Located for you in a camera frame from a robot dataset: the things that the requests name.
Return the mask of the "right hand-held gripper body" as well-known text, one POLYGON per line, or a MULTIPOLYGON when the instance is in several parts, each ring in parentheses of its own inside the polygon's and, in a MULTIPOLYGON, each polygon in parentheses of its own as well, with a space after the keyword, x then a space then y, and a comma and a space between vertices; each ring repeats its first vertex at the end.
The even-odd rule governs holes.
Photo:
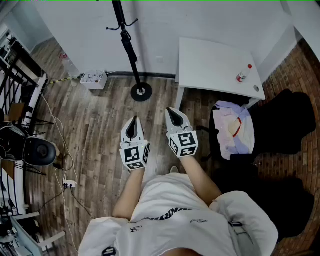
POLYGON ((167 129, 168 146, 177 158, 193 156, 199 146, 197 133, 191 126, 167 129))

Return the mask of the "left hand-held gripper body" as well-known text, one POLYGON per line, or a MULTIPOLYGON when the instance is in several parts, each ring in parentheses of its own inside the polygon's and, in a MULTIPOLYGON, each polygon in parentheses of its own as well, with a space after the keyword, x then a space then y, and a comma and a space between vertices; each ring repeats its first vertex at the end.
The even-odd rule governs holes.
POLYGON ((132 172, 147 166, 150 154, 150 143, 147 140, 122 142, 119 151, 123 165, 129 172, 132 172))

